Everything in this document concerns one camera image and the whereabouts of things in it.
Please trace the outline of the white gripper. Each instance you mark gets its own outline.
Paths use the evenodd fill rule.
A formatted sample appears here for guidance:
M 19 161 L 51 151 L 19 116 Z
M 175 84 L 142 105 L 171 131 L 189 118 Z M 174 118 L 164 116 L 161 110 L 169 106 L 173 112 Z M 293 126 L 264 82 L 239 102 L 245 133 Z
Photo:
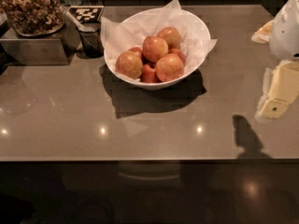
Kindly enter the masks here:
M 288 0 L 273 21 L 259 28 L 251 37 L 267 44 L 280 60 L 275 68 L 263 74 L 263 95 L 257 105 L 258 121 L 279 119 L 299 96 L 299 0 Z

